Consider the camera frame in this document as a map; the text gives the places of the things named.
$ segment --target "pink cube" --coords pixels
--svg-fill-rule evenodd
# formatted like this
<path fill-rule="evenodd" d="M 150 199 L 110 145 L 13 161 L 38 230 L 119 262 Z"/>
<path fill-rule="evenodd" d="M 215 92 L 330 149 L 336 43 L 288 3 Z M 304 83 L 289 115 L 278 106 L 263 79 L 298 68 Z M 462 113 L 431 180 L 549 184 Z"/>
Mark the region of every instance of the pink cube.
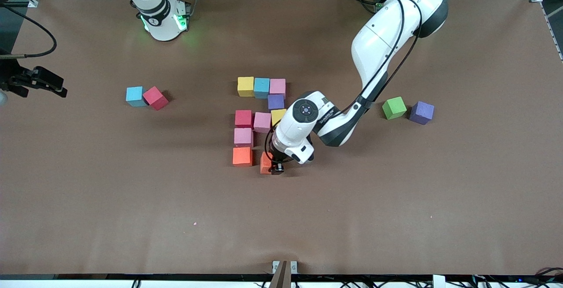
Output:
<path fill-rule="evenodd" d="M 283 95 L 285 99 L 285 79 L 270 79 L 270 94 Z"/>
<path fill-rule="evenodd" d="M 236 147 L 254 147 L 254 135 L 251 128 L 235 128 Z"/>
<path fill-rule="evenodd" d="M 258 133 L 268 133 L 272 122 L 272 114 L 256 112 L 254 115 L 254 130 Z"/>
<path fill-rule="evenodd" d="M 143 98 L 145 98 L 149 106 L 152 106 L 153 109 L 157 111 L 168 104 L 168 100 L 156 86 L 145 91 L 145 93 L 143 93 Z"/>
<path fill-rule="evenodd" d="M 237 110 L 235 112 L 235 128 L 252 128 L 251 110 Z"/>

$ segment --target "cyan cube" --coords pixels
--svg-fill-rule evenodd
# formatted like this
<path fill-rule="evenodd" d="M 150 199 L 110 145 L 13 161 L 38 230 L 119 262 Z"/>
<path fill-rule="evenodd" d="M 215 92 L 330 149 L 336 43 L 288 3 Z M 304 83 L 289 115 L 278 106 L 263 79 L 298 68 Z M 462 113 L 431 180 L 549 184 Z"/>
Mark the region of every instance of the cyan cube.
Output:
<path fill-rule="evenodd" d="M 419 101 L 413 106 L 409 120 L 424 125 L 432 120 L 433 116 L 434 106 L 432 104 Z"/>
<path fill-rule="evenodd" d="M 270 93 L 270 78 L 254 78 L 254 97 L 267 99 Z"/>
<path fill-rule="evenodd" d="M 148 106 L 149 104 L 143 99 L 143 93 L 145 93 L 145 89 L 142 86 L 128 87 L 125 92 L 125 101 L 134 107 Z"/>

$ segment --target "red cube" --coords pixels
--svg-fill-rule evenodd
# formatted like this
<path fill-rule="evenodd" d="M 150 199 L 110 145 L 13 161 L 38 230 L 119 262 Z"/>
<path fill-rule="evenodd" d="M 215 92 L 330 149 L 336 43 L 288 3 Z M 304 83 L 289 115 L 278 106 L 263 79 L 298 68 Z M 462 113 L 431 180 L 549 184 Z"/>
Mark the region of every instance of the red cube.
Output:
<path fill-rule="evenodd" d="M 145 98 L 149 106 L 152 106 L 157 111 L 168 104 L 168 100 L 156 86 L 143 93 L 143 98 Z"/>
<path fill-rule="evenodd" d="M 237 110 L 235 112 L 235 128 L 252 128 L 251 110 Z"/>

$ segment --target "yellow cube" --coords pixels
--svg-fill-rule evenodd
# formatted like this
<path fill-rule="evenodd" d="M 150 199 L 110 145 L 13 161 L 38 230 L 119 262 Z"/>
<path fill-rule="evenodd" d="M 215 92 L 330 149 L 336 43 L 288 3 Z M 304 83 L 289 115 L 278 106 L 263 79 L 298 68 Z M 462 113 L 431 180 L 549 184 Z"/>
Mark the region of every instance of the yellow cube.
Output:
<path fill-rule="evenodd" d="M 280 109 L 280 110 L 272 110 L 272 126 L 276 125 L 276 123 L 278 123 L 279 120 L 281 120 L 283 118 L 283 115 L 285 114 L 285 112 L 287 111 L 287 109 Z"/>
<path fill-rule="evenodd" d="M 239 96 L 254 96 L 254 77 L 239 77 L 237 91 Z"/>

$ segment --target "light pink cube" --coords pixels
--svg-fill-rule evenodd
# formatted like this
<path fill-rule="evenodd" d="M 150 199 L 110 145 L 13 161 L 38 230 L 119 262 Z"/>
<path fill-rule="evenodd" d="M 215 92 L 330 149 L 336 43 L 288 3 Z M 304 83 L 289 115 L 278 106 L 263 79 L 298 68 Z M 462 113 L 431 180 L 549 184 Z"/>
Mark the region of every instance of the light pink cube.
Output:
<path fill-rule="evenodd" d="M 235 128 L 236 147 L 254 147 L 254 135 L 251 128 Z"/>
<path fill-rule="evenodd" d="M 270 94 L 283 95 L 285 99 L 285 79 L 270 79 Z"/>
<path fill-rule="evenodd" d="M 272 122 L 272 114 L 256 112 L 254 114 L 254 130 L 258 133 L 268 133 Z"/>

